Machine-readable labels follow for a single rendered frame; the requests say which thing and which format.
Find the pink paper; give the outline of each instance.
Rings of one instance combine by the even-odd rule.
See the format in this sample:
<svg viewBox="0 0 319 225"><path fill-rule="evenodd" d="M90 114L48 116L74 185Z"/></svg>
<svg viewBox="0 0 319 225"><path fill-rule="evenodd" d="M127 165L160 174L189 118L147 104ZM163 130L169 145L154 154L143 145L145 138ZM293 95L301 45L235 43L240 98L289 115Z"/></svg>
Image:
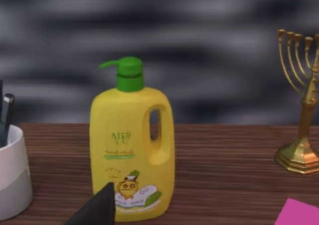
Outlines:
<svg viewBox="0 0 319 225"><path fill-rule="evenodd" d="M274 225L319 225L319 208L287 199Z"/></svg>

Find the plastic bottle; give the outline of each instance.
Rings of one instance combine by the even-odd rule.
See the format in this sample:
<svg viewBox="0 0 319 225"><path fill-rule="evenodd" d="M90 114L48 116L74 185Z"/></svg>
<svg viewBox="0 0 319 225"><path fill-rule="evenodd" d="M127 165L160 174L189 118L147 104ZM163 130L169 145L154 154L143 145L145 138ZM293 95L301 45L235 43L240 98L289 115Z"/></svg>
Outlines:
<svg viewBox="0 0 319 225"><path fill-rule="evenodd" d="M169 207L174 189L175 148L171 106L160 91L144 87L143 63L124 57L116 88L99 94L90 115L93 193L115 184L117 222L152 219ZM150 136L150 114L159 112L157 139Z"/></svg>

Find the wood grain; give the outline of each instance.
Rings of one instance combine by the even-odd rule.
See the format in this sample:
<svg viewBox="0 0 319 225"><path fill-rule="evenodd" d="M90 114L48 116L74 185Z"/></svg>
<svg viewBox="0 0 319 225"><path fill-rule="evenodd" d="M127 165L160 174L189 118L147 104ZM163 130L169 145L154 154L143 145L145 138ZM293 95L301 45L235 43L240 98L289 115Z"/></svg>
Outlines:
<svg viewBox="0 0 319 225"><path fill-rule="evenodd" d="M34 200L2 225L62 225L92 196L87 124L23 124ZM319 127L311 141L319 144ZM277 165L293 126L176 125L176 186L161 217L128 225L272 225L287 198L319 207L319 174Z"/></svg>

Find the gold menorah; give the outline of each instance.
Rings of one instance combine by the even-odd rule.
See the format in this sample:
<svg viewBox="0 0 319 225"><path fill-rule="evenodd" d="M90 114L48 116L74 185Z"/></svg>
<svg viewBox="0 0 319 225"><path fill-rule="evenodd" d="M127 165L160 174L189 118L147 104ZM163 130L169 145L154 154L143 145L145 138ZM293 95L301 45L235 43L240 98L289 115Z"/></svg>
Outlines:
<svg viewBox="0 0 319 225"><path fill-rule="evenodd" d="M307 73L304 70L299 58L299 46L303 36L301 34L295 34L294 32L287 32L288 60L293 75L295 76L297 81L305 88L302 91L298 89L298 87L296 87L294 82L291 80L284 63L282 54L282 41L285 33L286 31L283 29L278 30L280 61L288 82L300 95L303 96L301 100L302 110L300 115L298 133L295 140L291 144L281 147L275 155L275 160L287 170L302 174L308 174L319 171L319 155L315 150L313 150L309 143L311 120L314 109L318 103L316 95L319 90L316 89L316 83L319 83L319 80L316 78L316 76L319 72L319 34L315 35L317 50L315 61L312 65L309 62L309 50L314 39L312 37L305 37L305 61L310 71L310 73ZM292 60L291 45L293 42L295 43L296 62L301 73L305 77L306 83L297 74Z"/></svg>

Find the cartoon character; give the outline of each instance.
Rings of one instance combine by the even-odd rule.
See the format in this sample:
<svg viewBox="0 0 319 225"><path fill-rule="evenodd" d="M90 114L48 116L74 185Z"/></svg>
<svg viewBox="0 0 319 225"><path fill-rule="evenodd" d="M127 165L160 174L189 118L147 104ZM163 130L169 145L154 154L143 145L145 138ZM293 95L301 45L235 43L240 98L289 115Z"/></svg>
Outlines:
<svg viewBox="0 0 319 225"><path fill-rule="evenodd" d="M139 190L139 183L137 180L139 171L132 171L124 181L118 183L117 191L124 197L124 199L132 199L134 194Z"/></svg>

